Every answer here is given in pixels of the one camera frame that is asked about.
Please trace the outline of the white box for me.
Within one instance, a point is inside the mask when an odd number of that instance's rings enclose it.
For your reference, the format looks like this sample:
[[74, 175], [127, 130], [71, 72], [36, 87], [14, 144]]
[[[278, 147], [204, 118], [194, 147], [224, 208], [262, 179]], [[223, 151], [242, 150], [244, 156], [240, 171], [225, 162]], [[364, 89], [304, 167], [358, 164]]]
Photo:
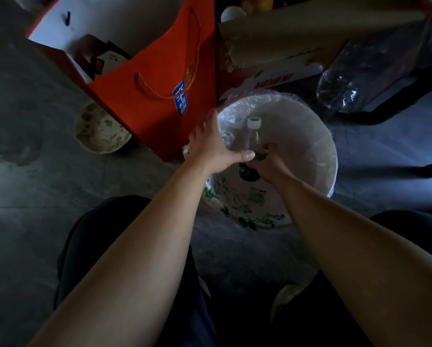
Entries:
[[91, 57], [92, 80], [97, 80], [128, 61], [129, 59], [127, 57], [114, 51], [107, 51], [98, 56]]

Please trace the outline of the white basin with green pattern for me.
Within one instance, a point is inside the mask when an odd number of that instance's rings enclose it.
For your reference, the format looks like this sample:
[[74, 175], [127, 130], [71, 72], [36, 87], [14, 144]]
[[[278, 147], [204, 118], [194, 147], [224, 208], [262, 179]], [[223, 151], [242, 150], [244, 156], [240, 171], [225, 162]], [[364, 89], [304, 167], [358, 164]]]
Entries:
[[[317, 114], [298, 96], [258, 90], [229, 96], [218, 107], [218, 126], [225, 146], [234, 151], [256, 150], [249, 146], [249, 118], [261, 120], [259, 147], [273, 142], [290, 171], [318, 192], [331, 197], [338, 159], [331, 133]], [[234, 164], [211, 175], [201, 199], [243, 227], [272, 229], [292, 224], [276, 190], [262, 179], [246, 181]]]

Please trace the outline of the person's left hand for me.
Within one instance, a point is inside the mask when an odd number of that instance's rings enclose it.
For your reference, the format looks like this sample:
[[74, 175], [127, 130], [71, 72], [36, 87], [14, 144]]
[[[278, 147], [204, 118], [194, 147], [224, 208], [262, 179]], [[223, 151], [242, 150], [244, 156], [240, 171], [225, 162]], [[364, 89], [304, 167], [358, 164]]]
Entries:
[[218, 125], [218, 111], [213, 109], [207, 119], [196, 126], [189, 135], [189, 154], [183, 170], [201, 177], [220, 173], [233, 165], [228, 163], [227, 152]]

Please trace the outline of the white round object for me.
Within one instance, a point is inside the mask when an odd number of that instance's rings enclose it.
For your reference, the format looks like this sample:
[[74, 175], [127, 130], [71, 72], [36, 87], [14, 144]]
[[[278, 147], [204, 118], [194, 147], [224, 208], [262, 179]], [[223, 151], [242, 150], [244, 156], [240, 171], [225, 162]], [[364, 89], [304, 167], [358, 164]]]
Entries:
[[222, 11], [220, 16], [220, 22], [229, 22], [238, 18], [246, 17], [245, 10], [239, 6], [229, 6]]

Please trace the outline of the small patterned bowl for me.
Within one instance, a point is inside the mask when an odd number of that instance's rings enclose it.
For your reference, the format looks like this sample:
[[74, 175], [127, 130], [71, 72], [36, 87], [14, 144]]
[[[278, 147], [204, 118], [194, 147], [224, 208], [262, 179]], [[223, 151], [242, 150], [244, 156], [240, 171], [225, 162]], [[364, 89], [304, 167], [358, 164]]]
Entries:
[[132, 134], [91, 100], [80, 109], [75, 119], [75, 136], [86, 151], [107, 154], [125, 146]]

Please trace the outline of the person's left forearm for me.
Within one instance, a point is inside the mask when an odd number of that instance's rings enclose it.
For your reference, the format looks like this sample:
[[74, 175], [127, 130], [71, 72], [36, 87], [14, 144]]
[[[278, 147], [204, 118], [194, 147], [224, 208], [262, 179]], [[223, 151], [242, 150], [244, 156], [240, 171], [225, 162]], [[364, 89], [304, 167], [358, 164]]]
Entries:
[[178, 291], [210, 174], [184, 162], [27, 347], [153, 347]]

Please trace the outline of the person's white shoe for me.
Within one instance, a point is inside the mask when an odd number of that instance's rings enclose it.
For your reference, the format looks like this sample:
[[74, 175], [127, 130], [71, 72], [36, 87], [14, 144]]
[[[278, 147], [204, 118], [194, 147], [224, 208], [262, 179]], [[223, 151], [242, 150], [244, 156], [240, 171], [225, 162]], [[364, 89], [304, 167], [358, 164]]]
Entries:
[[298, 285], [286, 285], [277, 293], [271, 306], [271, 325], [273, 325], [277, 313], [279, 313], [286, 304], [299, 295], [304, 289], [304, 287]]

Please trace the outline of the person's right forearm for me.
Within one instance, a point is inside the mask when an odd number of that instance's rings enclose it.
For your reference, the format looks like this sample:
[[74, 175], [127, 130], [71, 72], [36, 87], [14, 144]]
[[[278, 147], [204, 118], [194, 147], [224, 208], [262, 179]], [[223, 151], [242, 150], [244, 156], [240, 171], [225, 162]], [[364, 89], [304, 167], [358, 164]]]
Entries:
[[273, 185], [372, 344], [432, 347], [432, 255], [291, 174]]

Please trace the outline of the clear bottle with white cap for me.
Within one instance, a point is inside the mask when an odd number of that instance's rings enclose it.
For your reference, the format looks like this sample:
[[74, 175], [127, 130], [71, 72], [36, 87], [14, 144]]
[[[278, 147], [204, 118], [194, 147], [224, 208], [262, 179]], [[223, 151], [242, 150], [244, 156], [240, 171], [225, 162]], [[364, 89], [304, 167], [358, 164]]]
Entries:
[[[254, 151], [254, 161], [263, 161], [266, 158], [267, 150], [263, 148], [260, 139], [260, 128], [262, 119], [258, 116], [251, 116], [247, 119], [247, 127], [242, 142], [243, 149]], [[246, 182], [256, 182], [260, 179], [257, 170], [250, 168], [247, 163], [239, 163], [239, 177]]]

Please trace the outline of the red paper gift bag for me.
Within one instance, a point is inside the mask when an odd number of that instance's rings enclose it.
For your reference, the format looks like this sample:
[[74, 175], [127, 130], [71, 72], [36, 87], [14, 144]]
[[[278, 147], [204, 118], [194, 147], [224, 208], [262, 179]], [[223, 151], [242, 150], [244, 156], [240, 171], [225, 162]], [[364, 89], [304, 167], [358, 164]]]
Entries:
[[[53, 0], [26, 37], [167, 161], [216, 105], [214, 31], [214, 0]], [[107, 51], [129, 61], [92, 80]]]

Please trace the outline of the orange object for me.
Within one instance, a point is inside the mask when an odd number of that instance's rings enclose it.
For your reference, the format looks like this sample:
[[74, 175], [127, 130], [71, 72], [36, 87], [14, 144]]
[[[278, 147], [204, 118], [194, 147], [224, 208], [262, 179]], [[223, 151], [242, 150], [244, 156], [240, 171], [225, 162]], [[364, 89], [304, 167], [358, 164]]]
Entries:
[[271, 11], [273, 4], [274, 0], [240, 0], [240, 6], [248, 16]]

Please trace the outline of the clear plastic film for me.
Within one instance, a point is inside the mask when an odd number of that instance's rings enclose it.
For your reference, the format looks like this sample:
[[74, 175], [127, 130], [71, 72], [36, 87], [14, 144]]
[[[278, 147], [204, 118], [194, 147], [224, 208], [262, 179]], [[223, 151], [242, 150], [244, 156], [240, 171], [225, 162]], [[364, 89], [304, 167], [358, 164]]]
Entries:
[[261, 143], [277, 144], [297, 178], [329, 198], [333, 195], [338, 173], [335, 143], [329, 128], [300, 97], [259, 89], [229, 96], [217, 111], [226, 147], [235, 147], [248, 117], [258, 116]]

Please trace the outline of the clear crumpled plastic bag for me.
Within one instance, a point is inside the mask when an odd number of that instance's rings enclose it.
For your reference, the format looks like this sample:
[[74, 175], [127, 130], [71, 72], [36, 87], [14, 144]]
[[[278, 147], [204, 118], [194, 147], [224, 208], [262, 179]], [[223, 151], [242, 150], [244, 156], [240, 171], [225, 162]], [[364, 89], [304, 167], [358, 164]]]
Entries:
[[432, 16], [349, 40], [322, 74], [316, 98], [329, 110], [362, 110], [400, 79], [432, 65]]

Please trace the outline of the person's right hand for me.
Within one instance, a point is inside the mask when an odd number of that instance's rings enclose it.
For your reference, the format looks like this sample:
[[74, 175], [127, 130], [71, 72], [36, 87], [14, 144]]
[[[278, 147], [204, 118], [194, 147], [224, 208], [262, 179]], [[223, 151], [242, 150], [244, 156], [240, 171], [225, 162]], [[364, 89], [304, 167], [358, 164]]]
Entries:
[[265, 149], [265, 158], [248, 162], [248, 167], [255, 169], [263, 180], [274, 187], [283, 186], [288, 180], [294, 180], [295, 176], [285, 163], [278, 146], [270, 142], [265, 145]]

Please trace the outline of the beige paper roll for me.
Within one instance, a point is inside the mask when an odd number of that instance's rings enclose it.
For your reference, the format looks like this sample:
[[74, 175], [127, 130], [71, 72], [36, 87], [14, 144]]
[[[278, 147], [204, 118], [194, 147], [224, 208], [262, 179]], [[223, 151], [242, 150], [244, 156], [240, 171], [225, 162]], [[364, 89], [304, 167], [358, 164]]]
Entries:
[[219, 24], [234, 67], [250, 67], [420, 21], [411, 0], [310, 0]]

